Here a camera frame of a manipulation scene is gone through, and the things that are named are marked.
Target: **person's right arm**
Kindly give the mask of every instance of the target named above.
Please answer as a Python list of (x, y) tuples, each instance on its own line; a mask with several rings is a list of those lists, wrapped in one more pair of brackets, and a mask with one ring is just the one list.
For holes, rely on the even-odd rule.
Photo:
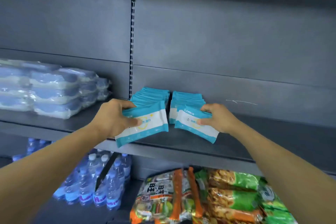
[(201, 110), (211, 112), (212, 118), (198, 124), (237, 138), (299, 224), (335, 223), (333, 178), (242, 123), (224, 105), (206, 104)]

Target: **bottle label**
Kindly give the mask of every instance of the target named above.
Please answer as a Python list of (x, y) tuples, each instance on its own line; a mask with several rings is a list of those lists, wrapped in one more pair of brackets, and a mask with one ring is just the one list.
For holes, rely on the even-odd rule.
[(125, 167), (124, 168), (124, 173), (125, 173), (125, 176), (129, 176), (129, 174), (131, 173), (131, 167)]
[(83, 194), (79, 197), (79, 200), (82, 202), (82, 203), (85, 203), (87, 201), (90, 201), (92, 199), (92, 193), (87, 193), (87, 194)]
[(106, 195), (95, 195), (93, 199), (96, 203), (101, 203), (106, 200)]
[(119, 199), (115, 199), (115, 198), (111, 198), (111, 199), (107, 199), (107, 207), (108, 208), (113, 208), (116, 207), (117, 205), (119, 205)]
[(76, 200), (78, 196), (79, 196), (78, 191), (71, 192), (71, 193), (65, 193), (65, 199), (66, 201), (69, 201), (69, 202)]
[(61, 196), (64, 195), (64, 193), (65, 193), (65, 191), (64, 191), (64, 187), (61, 187), (61, 188), (58, 188), (58, 189), (54, 192), (54, 195), (55, 195), (56, 197), (61, 197)]

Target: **white scratch mark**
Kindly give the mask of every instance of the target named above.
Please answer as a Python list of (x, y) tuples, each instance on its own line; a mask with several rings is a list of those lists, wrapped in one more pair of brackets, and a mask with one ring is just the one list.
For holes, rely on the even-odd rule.
[(237, 104), (237, 102), (243, 102), (243, 103), (248, 103), (248, 104), (252, 104), (252, 105), (258, 105), (258, 104), (254, 104), (254, 103), (251, 103), (251, 102), (246, 102), (246, 101), (239, 101), (239, 100), (225, 100), (225, 101), (233, 101)]

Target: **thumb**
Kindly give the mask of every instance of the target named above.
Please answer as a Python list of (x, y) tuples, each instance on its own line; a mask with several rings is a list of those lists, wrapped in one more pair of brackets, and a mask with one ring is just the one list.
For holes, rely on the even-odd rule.
[(137, 127), (142, 124), (142, 120), (136, 118), (125, 118), (126, 127)]
[(212, 124), (212, 119), (199, 119), (197, 120), (198, 125), (209, 125), (211, 126)]

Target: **package held in hand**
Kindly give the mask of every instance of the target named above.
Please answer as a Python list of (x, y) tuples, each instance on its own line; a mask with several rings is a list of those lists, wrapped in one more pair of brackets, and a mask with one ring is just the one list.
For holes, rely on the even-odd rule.
[(117, 147), (154, 135), (159, 132), (168, 132), (168, 121), (165, 109), (165, 102), (160, 101), (150, 106), (136, 107), (123, 111), (128, 118), (138, 118), (142, 124), (138, 127), (125, 129), (115, 137)]
[(203, 112), (194, 107), (187, 105), (179, 106), (177, 109), (175, 128), (188, 130), (214, 143), (219, 132), (211, 126), (197, 124), (197, 120), (211, 117), (211, 113)]

